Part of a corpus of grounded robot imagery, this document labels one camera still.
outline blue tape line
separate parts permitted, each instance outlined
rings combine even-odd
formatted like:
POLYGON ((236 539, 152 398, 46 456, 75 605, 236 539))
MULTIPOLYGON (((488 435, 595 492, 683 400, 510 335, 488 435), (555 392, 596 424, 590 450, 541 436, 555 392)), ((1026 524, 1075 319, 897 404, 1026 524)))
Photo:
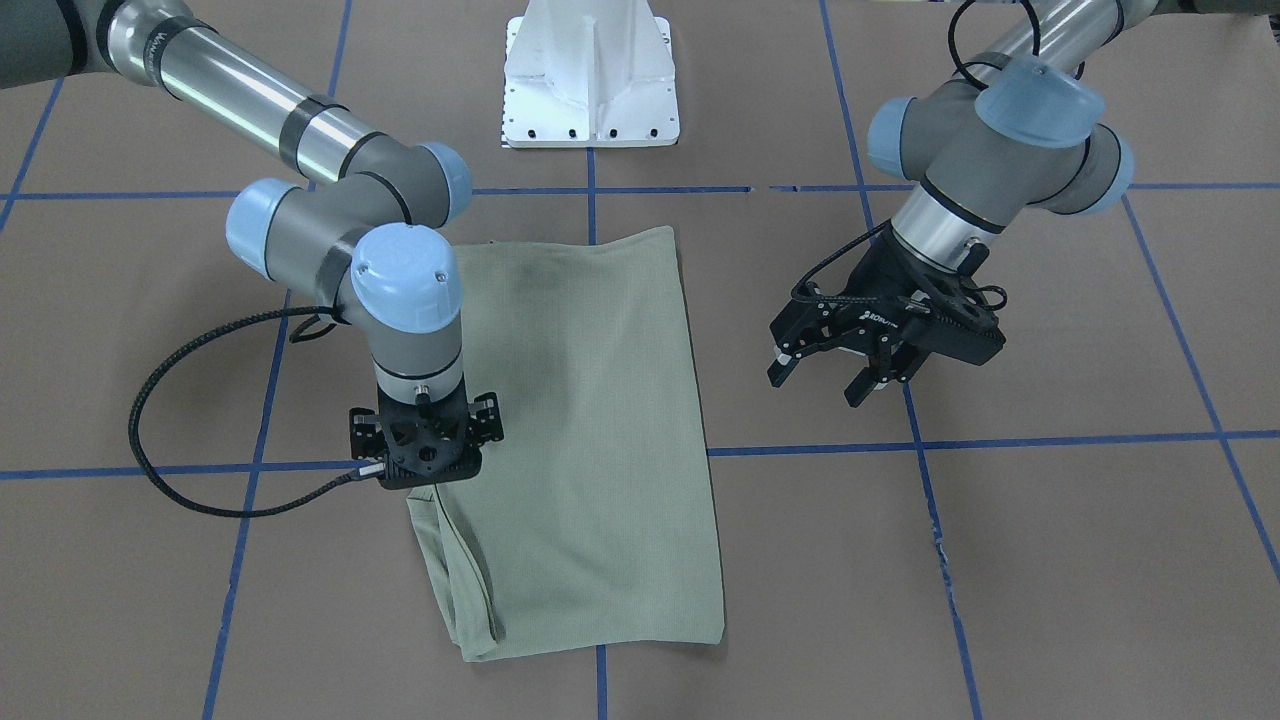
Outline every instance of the blue tape line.
POLYGON ((947 592, 947 607, 951 610, 951 626, 956 634, 956 647, 960 651, 960 665, 964 669, 964 684, 969 689, 969 710, 973 720, 982 720, 982 701, 978 698, 978 683, 973 674, 969 657, 969 639, 965 637, 964 621, 956 607, 955 585, 951 582, 951 561, 942 547, 942 519, 938 516, 938 503, 933 496, 933 480, 929 478, 929 464, 924 457, 924 442, 920 439, 920 423, 915 415, 915 402, 911 400, 911 387, 902 384, 902 400, 906 402, 906 418, 911 424, 911 441, 915 445, 915 461, 920 466, 920 484, 924 487, 924 500, 929 507, 929 521, 933 523, 933 548, 938 553, 938 569, 942 571, 942 585, 947 592))
POLYGON ((586 195, 585 187, 477 187, 472 195, 586 195))
POLYGON ((914 184, 771 184, 778 192, 908 192, 914 184))
MULTIPOLYGON (((284 292, 284 305, 289 306, 292 291, 284 292)), ((289 319, 280 318, 275 333, 275 351, 271 355, 271 370, 266 377, 266 392, 262 398, 262 419, 257 428, 257 441, 253 443, 253 465, 262 462, 266 454, 268 430, 271 427, 271 409, 275 405, 275 387, 280 377, 280 361, 284 357, 284 341, 289 331, 289 319)), ((248 484, 244 488, 244 511, 253 509, 253 500, 257 497, 257 480, 260 470, 253 470, 248 475, 248 484)), ((214 664, 209 671, 209 688, 205 692, 204 720, 214 716, 214 705, 218 702, 218 684, 221 682, 223 661, 227 657, 227 641, 232 633, 232 616, 236 612, 236 593, 239 589, 241 568, 244 565, 244 548, 248 544, 250 518, 241 518, 239 530, 236 533, 236 553, 232 556, 232 573, 227 585, 227 598, 223 601, 223 619, 218 629, 218 644, 214 646, 214 664)))
POLYGON ((1065 436, 1000 439, 938 439, 925 441, 925 450, 977 450, 998 447, 1069 447, 1079 445, 1139 445, 1156 442, 1216 441, 1217 433, 1149 433, 1132 436, 1065 436))
POLYGON ((168 190, 151 192, 19 192, 18 200, 184 200, 236 197, 234 190, 168 190))
POLYGON ((595 245, 595 149, 586 149, 586 243, 595 245))
POLYGON ((749 184, 658 186, 658 187, 598 187, 596 195, 701 195, 746 193, 749 184))
POLYGON ((31 169, 31 161, 36 158, 36 146, 40 145, 41 136, 45 135, 45 127, 49 126, 49 115, 54 113, 54 104, 58 102, 58 95, 63 91, 63 78, 58 78, 54 82, 52 90, 49 91, 49 100, 45 101, 45 109, 40 113, 40 122, 36 123, 36 132, 31 133, 31 142, 27 143, 27 152, 22 156, 22 165, 18 165, 18 174, 13 178, 13 187, 9 188, 9 197, 5 199, 4 206, 0 208, 0 232, 4 232, 4 225, 9 222, 9 213, 13 213, 13 204, 18 200, 18 191, 22 190, 22 181, 27 179, 27 170, 31 169))
MULTIPOLYGON (((777 192, 908 192, 914 184, 771 184, 777 192)), ((1130 190, 1277 190, 1280 183, 1135 183, 1130 190)), ((748 193, 748 184, 596 187, 596 195, 695 195, 748 193)), ((586 187, 477 187, 472 195, 588 195, 586 187)), ((3 201, 18 200, 183 200, 236 197, 238 190, 160 190, 137 192, 17 192, 0 195, 3 201)))
POLYGON ((603 644, 595 646, 595 720, 609 720, 609 665, 603 644))
MULTIPOLYGON (((854 179, 858 181, 858 186, 865 184, 863 179, 863 164, 858 159, 858 138, 854 137, 854 120, 849 114, 849 99, 845 97, 845 76, 840 70, 840 58, 836 55, 836 38, 831 32, 831 14, 827 12, 827 0, 818 0, 818 8, 822 10, 822 29, 827 36, 827 55, 831 56, 831 70, 836 76, 836 94, 840 96, 840 113, 845 118, 845 137, 849 141, 849 156, 854 161, 854 179)), ((876 223, 872 222, 872 205, 867 199, 865 192, 859 192, 863 201, 863 219, 867 220, 867 229, 872 229, 876 223)))
MULTIPOLYGON (((216 475, 236 473, 298 473, 315 470, 351 470, 366 465, 365 460, 305 460, 297 462, 214 462, 209 465, 161 465, 161 475, 216 475)), ((0 470, 0 480, 70 480, 81 478, 141 478, 137 465, 128 468, 51 468, 44 470, 0 470)))
MULTIPOLYGON (((1226 430, 1230 441, 1280 439, 1280 429, 1275 430, 1226 430)), ((924 441, 925 450, 984 450, 1018 447, 1061 447, 1075 445, 1142 445, 1160 442, 1206 442, 1217 441, 1217 433, 1155 433, 1155 434, 1112 434, 1112 436, 1062 436, 1032 438, 992 438, 992 439, 936 439, 924 441)), ((831 455, 842 452, 904 452, 914 450, 911 442, 879 442, 850 445, 777 445, 745 447, 710 447, 708 457, 751 457, 760 455, 831 455)), ((301 460, 276 462, 223 462, 209 465, 163 465, 161 475, 214 475, 236 473, 305 473, 316 470, 351 470, 367 464, 365 460, 301 460)), ((142 470, 128 468, 52 468, 42 470, 0 470, 0 480, 54 480, 81 478, 140 478, 142 470)))
POLYGON ((708 447, 708 457, 750 457, 756 455, 828 455, 837 452, 900 452, 915 447, 909 442, 865 442, 851 445, 778 445, 763 447, 708 447))
MULTIPOLYGON (((250 473, 252 462, 225 462, 214 465, 163 465, 156 468, 161 475, 214 475, 250 473)), ((0 480, 69 480, 81 478, 138 478, 142 470, 137 465, 128 468, 59 468, 49 470, 0 470, 0 480)))
POLYGON ((1129 190, 1280 190, 1280 182, 1135 182, 1129 190))
POLYGON ((342 74, 342 56, 347 53, 347 27, 351 26, 351 4, 342 4, 342 23, 338 26, 338 47, 333 51, 333 69, 329 72, 329 97, 338 92, 338 76, 342 74))
POLYGON ((1192 370, 1192 378, 1196 380, 1196 389, 1201 393, 1201 400, 1204 401, 1204 410, 1208 413, 1210 421, 1213 424, 1213 432, 1217 434, 1219 443, 1222 446, 1222 455, 1226 456, 1226 464, 1231 469, 1231 475, 1235 478, 1235 487, 1240 491, 1240 497, 1244 498, 1244 506, 1249 511, 1249 518, 1253 520, 1253 528, 1258 532, 1258 539, 1262 541, 1262 550, 1267 553, 1267 560, 1271 561, 1271 571, 1276 577, 1276 582, 1280 582, 1280 557, 1276 557, 1275 544, 1271 543, 1271 536, 1267 533, 1266 525, 1262 523, 1262 515, 1258 514, 1258 507, 1253 502, 1253 493, 1249 492, 1249 486, 1244 482, 1244 473, 1240 471, 1240 465, 1235 461, 1235 452, 1231 451, 1231 443, 1228 441, 1228 434, 1222 429, 1222 421, 1217 416, 1217 410, 1213 407, 1213 401, 1208 396, 1208 387, 1204 384, 1204 378, 1201 375, 1199 365, 1196 364, 1196 356, 1192 355, 1190 343, 1187 342, 1187 333, 1183 332, 1183 323, 1178 319, 1178 313, 1174 311, 1174 302, 1169 297, 1169 291, 1165 288, 1165 281, 1160 277, 1160 270, 1156 268, 1156 259, 1151 254, 1151 246, 1147 245, 1147 236, 1142 232, 1142 224, 1138 223, 1138 215, 1133 211, 1133 205, 1129 202, 1129 196, 1121 196, 1120 201, 1124 204, 1125 214, 1129 215, 1129 224, 1133 225, 1133 234, 1138 238, 1138 246, 1142 249, 1142 256, 1147 261, 1147 269, 1151 272, 1151 279, 1156 283, 1156 291, 1160 292, 1160 301, 1165 306, 1165 314, 1169 315, 1170 324, 1174 325, 1174 334, 1178 336, 1178 345, 1183 348, 1183 356, 1187 357, 1187 366, 1192 370))

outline floor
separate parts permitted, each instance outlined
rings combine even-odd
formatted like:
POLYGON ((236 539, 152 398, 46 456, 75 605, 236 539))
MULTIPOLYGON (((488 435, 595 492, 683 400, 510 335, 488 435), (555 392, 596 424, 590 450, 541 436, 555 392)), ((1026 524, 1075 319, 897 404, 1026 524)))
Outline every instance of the floor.
MULTIPOLYGON (((524 0, 196 5, 393 136, 458 149, 481 190, 453 242, 676 228, 724 642, 466 665, 404 493, 252 521, 161 497, 129 402, 183 341, 284 301, 221 228, 239 188, 289 174, 163 92, 76 77, 0 94, 0 717, 1280 716, 1266 19, 1153 18, 1097 53, 1084 78, 1137 184, 1100 215, 1024 213, 980 278, 1012 297, 1007 348, 855 411, 844 354, 769 388, 767 328, 902 202, 863 138, 945 79, 954 6, 652 4, 684 135, 595 152, 498 146, 524 0)), ((1020 18, 977 6, 961 46, 1020 18)), ((351 465, 362 343, 283 337, 219 341, 157 391, 147 443, 183 492, 266 506, 351 465)))

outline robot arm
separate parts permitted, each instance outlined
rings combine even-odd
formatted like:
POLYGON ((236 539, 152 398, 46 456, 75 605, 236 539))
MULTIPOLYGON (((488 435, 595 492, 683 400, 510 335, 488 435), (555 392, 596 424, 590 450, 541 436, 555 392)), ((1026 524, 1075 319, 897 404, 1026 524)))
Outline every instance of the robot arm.
POLYGON ((937 91, 886 102, 872 120, 868 154, 881 170, 918 184, 891 220, 792 290, 769 324, 771 383, 781 386, 814 352, 851 351, 867 357, 845 389, 856 407, 872 391, 908 382, 932 354, 982 365, 1000 352, 995 311, 1005 292, 973 279, 993 240, 1027 206, 1101 211, 1133 178, 1129 146, 1097 123, 1102 97, 1068 73, 1153 13, 1197 10, 1276 12, 1280 1, 1055 0, 1036 10, 1038 33, 1019 24, 966 63, 952 50, 957 70, 937 91), (868 238, 838 295, 810 282, 868 238))
POLYGON ((232 204, 232 251, 265 278, 333 307, 369 340, 379 409, 351 415, 352 451, 387 460, 399 488, 474 477, 502 439, 497 398, 467 401, 462 286, 433 228, 466 208, 466 163, 407 147, 223 38, 180 0, 19 0, 0 5, 0 87, 118 72, 229 126, 323 187, 276 179, 232 204))

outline light blue joint cap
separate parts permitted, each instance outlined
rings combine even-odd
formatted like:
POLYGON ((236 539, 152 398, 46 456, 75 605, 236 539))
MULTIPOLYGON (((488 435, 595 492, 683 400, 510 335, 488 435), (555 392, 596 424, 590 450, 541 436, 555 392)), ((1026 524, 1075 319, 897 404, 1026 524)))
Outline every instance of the light blue joint cap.
POLYGON ((1094 213, 1101 213, 1107 208, 1115 205, 1124 196, 1125 191, 1129 190, 1129 184, 1133 183, 1134 172, 1134 156, 1133 149, 1129 143, 1116 133, 1116 140, 1120 142, 1120 167, 1116 169, 1116 177, 1111 181, 1111 187, 1107 188, 1102 197, 1097 202, 1089 205, 1084 210, 1076 213, 1076 215, 1092 215, 1094 213))
POLYGON ((434 333, 462 310, 458 259, 426 225, 388 223, 356 243, 351 284, 378 322, 407 333, 434 333))
POLYGON ((895 97, 881 105, 867 131, 867 155, 882 173, 906 179, 902 172, 902 120, 915 97, 895 97))
POLYGON ((1009 63, 974 109, 987 127, 1037 147, 1074 147, 1102 117, 1102 96, 1034 56, 1009 63))
POLYGON ((271 279, 266 273, 266 232, 280 200, 297 187, 275 178, 260 179, 242 190, 227 211, 227 245, 266 279, 271 279))
POLYGON ((471 169, 457 150, 443 142, 424 142, 421 147, 435 155, 444 170, 444 182, 449 188, 449 215, 444 218, 444 224, 449 224, 471 204, 471 169))

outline folded cloth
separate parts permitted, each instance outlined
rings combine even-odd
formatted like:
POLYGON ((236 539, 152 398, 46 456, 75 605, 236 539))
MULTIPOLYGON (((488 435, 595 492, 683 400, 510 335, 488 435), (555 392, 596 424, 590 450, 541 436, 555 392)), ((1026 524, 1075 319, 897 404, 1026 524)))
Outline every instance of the folded cloth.
POLYGON ((671 228, 457 247, 472 393, 506 439, 410 516, 467 661, 718 643, 719 544, 671 228))

